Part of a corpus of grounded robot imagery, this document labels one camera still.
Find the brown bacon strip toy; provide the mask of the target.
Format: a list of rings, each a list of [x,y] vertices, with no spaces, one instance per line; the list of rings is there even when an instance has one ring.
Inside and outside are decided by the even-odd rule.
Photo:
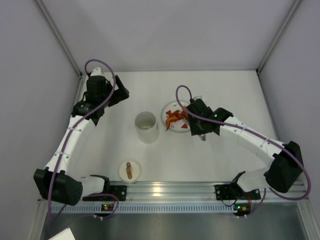
[[[181,113],[182,113],[182,115],[183,115],[183,118],[184,118],[185,120],[189,121],[188,113],[187,113],[186,111],[184,111],[184,110],[183,110]]]

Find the metal serving tongs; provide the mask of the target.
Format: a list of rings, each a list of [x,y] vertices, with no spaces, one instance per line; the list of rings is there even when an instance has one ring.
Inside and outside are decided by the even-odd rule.
[[[188,113],[188,124],[192,136],[198,136],[202,141],[206,141],[206,133],[201,126],[201,120]]]

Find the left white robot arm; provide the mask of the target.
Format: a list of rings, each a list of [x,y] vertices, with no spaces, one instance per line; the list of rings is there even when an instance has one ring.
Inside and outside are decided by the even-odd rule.
[[[76,180],[71,177],[85,143],[98,125],[106,107],[112,107],[129,98],[118,75],[107,80],[97,67],[86,77],[86,90],[72,109],[67,130],[51,160],[33,175],[41,197],[64,205],[74,206],[80,200],[109,198],[110,180],[92,174]]]

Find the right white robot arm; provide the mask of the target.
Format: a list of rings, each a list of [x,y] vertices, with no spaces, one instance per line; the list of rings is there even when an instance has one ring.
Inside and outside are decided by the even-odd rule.
[[[211,110],[200,98],[192,99],[186,108],[193,136],[215,133],[237,143],[264,162],[265,167],[242,171],[227,184],[227,190],[235,198],[240,199],[246,193],[262,188],[287,193],[303,172],[301,148],[296,142],[283,143],[268,138],[247,127],[222,107]]]

